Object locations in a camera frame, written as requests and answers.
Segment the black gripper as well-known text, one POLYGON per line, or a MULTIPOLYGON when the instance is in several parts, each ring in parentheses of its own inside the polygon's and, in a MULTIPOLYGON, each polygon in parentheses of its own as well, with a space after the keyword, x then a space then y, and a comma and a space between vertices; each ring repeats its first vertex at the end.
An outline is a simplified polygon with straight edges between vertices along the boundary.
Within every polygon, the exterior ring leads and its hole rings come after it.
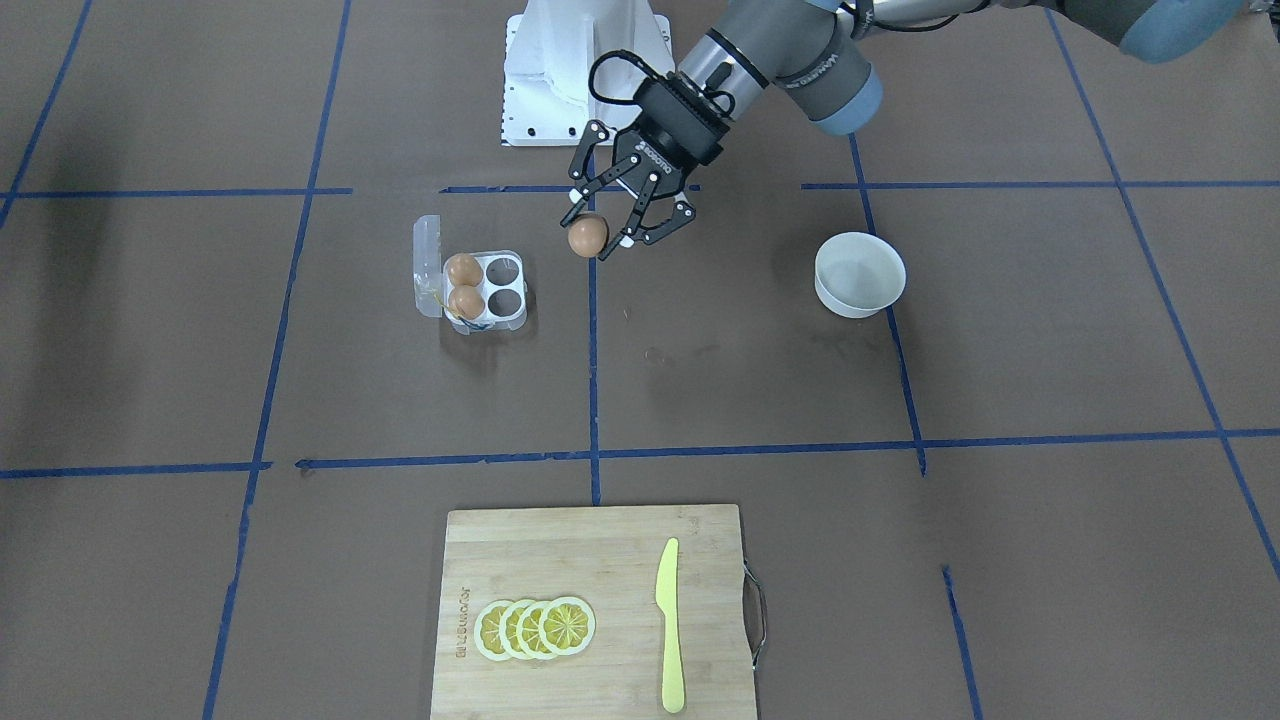
POLYGON ((635 120, 618 131, 593 119, 579 132, 570 163, 570 209, 559 220, 568 229, 584 217, 602 191, 617 184, 634 196, 634 208, 598 254, 607 260, 617 249, 653 246, 698 218, 684 197, 689 177, 722 152, 727 111, 721 91, 707 92, 682 76, 645 79, 634 97, 635 120), (671 199, 671 214, 646 224, 649 205, 671 199))

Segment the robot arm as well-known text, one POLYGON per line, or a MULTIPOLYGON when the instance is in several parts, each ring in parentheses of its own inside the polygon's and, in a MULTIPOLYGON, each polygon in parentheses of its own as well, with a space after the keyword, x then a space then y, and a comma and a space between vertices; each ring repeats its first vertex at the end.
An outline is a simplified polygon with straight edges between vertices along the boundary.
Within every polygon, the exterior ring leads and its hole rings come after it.
POLYGON ((690 176, 769 94, 860 158, 946 181, 1065 181, 1051 170, 1038 120, 1056 129, 1062 104, 1046 79, 1050 42, 1073 26, 1124 63, 1174 61, 1208 42, 1238 1, 731 1, 690 50, 660 69, 634 50, 599 54, 590 97, 627 108, 622 124, 586 124, 570 165, 571 233, 618 187, 632 209, 596 233, 588 258, 653 245, 696 217, 690 176))

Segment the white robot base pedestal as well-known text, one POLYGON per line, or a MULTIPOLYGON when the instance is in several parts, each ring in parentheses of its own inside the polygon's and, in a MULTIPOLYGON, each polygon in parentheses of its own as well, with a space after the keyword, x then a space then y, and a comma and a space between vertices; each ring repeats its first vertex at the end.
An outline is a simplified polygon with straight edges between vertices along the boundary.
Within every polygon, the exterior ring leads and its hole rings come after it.
POLYGON ((648 1, 530 1, 506 24, 500 141, 506 146, 571 146, 591 119, 630 126, 636 106, 595 100, 589 70, 603 54, 627 50, 658 74, 675 68, 671 26, 648 1))

